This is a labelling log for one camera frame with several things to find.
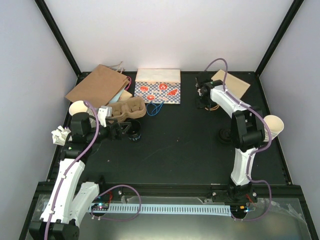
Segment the cream paper bag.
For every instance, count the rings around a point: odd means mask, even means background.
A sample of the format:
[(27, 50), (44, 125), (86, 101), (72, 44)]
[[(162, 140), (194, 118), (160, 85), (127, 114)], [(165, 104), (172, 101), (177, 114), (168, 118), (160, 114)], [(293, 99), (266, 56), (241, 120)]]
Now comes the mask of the cream paper bag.
[(210, 89), (210, 99), (217, 103), (229, 116), (238, 110), (244, 111), (245, 107), (242, 105), (250, 106), (241, 100), (241, 97), (250, 87), (250, 84), (242, 81), (241, 79), (231, 75), (226, 75), (225, 90), (222, 85), (218, 85)]

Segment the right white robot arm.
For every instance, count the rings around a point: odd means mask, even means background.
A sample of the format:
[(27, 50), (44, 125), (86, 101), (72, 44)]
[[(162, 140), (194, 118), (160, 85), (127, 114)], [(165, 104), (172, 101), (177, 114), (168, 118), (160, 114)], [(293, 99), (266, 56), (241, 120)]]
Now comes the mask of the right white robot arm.
[(195, 80), (200, 98), (219, 105), (231, 119), (230, 141), (235, 157), (226, 194), (231, 202), (242, 202), (251, 191), (254, 158), (265, 140), (262, 111), (242, 103), (222, 80), (211, 80), (208, 71), (201, 71)]

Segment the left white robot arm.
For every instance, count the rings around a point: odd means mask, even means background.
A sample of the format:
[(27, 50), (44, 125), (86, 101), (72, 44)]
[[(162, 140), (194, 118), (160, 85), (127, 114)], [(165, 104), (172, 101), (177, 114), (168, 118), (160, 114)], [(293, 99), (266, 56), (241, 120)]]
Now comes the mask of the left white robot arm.
[(58, 175), (50, 199), (39, 220), (31, 221), (29, 234), (34, 240), (77, 240), (80, 224), (94, 199), (108, 192), (101, 176), (77, 185), (86, 167), (92, 146), (104, 139), (120, 140), (130, 129), (130, 122), (105, 118), (106, 125), (87, 112), (72, 116), (66, 143), (61, 151)]

